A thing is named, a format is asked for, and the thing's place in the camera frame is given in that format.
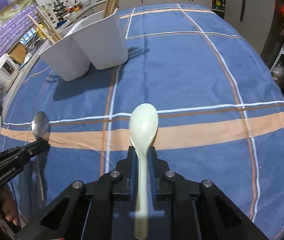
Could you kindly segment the person's left hand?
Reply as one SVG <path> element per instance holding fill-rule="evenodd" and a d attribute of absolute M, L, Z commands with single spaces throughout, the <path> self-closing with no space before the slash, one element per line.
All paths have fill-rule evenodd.
<path fill-rule="evenodd" d="M 16 226 L 20 226 L 17 205 L 8 185 L 0 188 L 0 212 L 1 211 L 4 212 L 7 221 L 13 222 Z"/>

